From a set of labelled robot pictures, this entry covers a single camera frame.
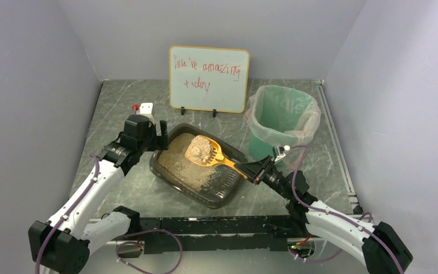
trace black plastic tray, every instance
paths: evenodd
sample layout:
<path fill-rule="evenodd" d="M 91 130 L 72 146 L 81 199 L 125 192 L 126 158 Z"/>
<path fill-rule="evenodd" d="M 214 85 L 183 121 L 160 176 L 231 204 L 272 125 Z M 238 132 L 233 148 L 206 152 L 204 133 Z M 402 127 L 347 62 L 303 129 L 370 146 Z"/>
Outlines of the black plastic tray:
<path fill-rule="evenodd" d="M 170 131 L 169 144 L 183 133 L 190 133 L 194 136 L 207 136 L 215 140 L 221 146 L 222 152 L 227 158 L 233 162 L 246 162 L 246 157 L 241 151 L 235 149 L 219 138 L 198 129 L 197 127 L 191 126 L 190 124 L 179 124 Z M 217 209 L 227 204 L 236 193 L 238 185 L 244 181 L 244 178 L 232 168 L 220 165 L 216 167 L 219 175 L 209 181 L 207 188 L 202 188 L 198 191 L 188 186 L 184 181 L 162 166 L 162 164 L 159 163 L 159 157 L 161 154 L 162 151 L 156 151 L 150 158 L 150 170 L 152 173 L 182 194 L 211 209 Z"/>

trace trash can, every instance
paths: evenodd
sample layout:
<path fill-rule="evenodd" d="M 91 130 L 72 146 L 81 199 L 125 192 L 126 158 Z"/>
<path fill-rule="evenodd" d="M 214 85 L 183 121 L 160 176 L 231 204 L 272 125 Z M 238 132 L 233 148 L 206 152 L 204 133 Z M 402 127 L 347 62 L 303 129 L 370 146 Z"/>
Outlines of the trash can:
<path fill-rule="evenodd" d="M 288 87 L 259 87 L 249 98 L 249 108 L 244 115 L 251 129 L 250 155 L 260 160 L 273 155 L 273 146 L 310 143 L 320 118 L 320 108 L 311 95 Z M 281 162 L 292 170 L 298 155 L 289 153 Z"/>

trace white wall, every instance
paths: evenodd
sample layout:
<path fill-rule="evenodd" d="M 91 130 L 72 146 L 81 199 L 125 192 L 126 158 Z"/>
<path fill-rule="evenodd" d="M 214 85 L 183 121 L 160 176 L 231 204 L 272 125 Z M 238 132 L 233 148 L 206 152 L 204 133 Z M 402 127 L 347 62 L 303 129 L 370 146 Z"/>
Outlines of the white wall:
<path fill-rule="evenodd" d="M 0 273 L 67 200 L 100 81 L 57 1 L 0 0 Z"/>
<path fill-rule="evenodd" d="M 324 79 L 365 0 L 59 0 L 103 79 L 168 79 L 171 45 L 251 53 L 251 78 Z"/>
<path fill-rule="evenodd" d="M 438 273 L 438 1 L 368 0 L 326 92 L 364 209 Z"/>

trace marble tabletop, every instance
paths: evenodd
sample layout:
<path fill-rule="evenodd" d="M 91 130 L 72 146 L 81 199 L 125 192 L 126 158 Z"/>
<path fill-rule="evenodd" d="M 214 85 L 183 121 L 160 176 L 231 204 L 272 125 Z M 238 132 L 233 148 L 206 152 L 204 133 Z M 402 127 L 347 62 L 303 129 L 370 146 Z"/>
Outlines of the marble tabletop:
<path fill-rule="evenodd" d="M 247 96 L 267 84 L 301 90 L 312 95 L 319 104 L 322 102 L 313 80 L 249 80 Z M 133 104 L 147 102 L 154 103 L 155 120 L 166 120 L 169 130 L 180 123 L 189 123 L 219 137 L 246 156 L 249 155 L 250 131 L 243 120 L 244 114 L 220 112 L 213 118 L 209 111 L 186 111 L 185 115 L 181 115 L 180 110 L 169 105 L 167 80 L 106 80 L 96 104 L 70 195 L 93 168 L 90 152 L 99 154 L 106 144 L 117 137 L 125 120 L 132 114 Z M 302 170 L 312 195 L 340 212 L 351 214 L 342 164 L 338 160 L 338 152 L 329 130 L 328 123 L 331 121 L 328 121 L 324 110 L 321 119 Z M 155 177 L 149 169 L 151 155 L 152 152 L 146 152 L 141 157 L 140 163 L 106 196 L 94 217 L 110 213 L 118 206 L 138 211 L 141 217 L 287 215 L 285 199 L 265 184 L 255 186 L 247 181 L 241 183 L 227 205 L 209 209 Z"/>

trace yellow scoop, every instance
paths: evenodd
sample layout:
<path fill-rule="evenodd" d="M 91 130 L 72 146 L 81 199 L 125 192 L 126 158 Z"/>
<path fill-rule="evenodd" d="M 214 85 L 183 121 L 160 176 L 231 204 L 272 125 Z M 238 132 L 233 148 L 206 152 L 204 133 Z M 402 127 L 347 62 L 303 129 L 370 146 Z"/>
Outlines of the yellow scoop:
<path fill-rule="evenodd" d="M 241 174 L 245 179 L 247 179 L 248 177 L 246 175 L 244 175 L 241 171 L 239 171 L 235 166 L 234 166 L 234 162 L 229 160 L 228 158 L 224 157 L 224 155 L 222 154 L 222 149 L 221 146 L 219 146 L 219 144 L 214 141 L 213 139 L 207 137 L 207 136 L 203 136 L 203 135 L 198 135 L 201 136 L 207 140 L 209 140 L 210 144 L 212 145 L 212 152 L 209 156 L 209 159 L 207 159 L 207 161 L 205 163 L 197 163 L 194 162 L 189 156 L 188 151 L 190 150 L 190 146 L 187 148 L 187 152 L 185 153 L 185 157 L 191 161 L 194 164 L 198 164 L 199 166 L 203 166 L 203 167 L 212 167 L 215 166 L 216 164 L 223 164 L 225 166 L 228 166 L 232 169 L 234 169 L 237 173 Z"/>

